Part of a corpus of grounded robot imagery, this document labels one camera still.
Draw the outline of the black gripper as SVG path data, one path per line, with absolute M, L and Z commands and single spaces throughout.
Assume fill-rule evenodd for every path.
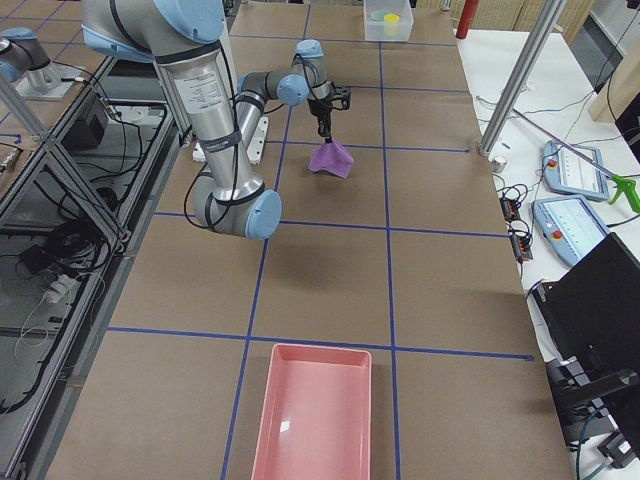
M 332 143 L 333 139 L 330 118 L 333 109 L 332 95 L 319 99 L 308 98 L 307 103 L 311 115 L 317 119 L 318 135 L 324 138 L 326 143 Z

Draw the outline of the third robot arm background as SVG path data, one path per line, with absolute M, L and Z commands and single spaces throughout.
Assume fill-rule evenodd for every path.
M 26 27 L 1 31 L 1 75 L 27 100 L 60 101 L 73 82 L 64 81 L 35 33 Z

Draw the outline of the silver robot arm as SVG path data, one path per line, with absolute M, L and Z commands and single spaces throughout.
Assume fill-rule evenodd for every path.
M 321 44 L 300 41 L 289 68 L 254 72 L 233 82 L 218 61 L 228 57 L 220 1 L 85 1 L 85 43 L 114 58 L 154 63 L 175 89 L 207 166 L 194 183 L 194 210 L 202 228 L 265 240 L 277 229 L 282 201 L 252 170 L 247 145 L 264 107 L 278 100 L 309 103 L 319 133 L 330 135 L 335 89 Z

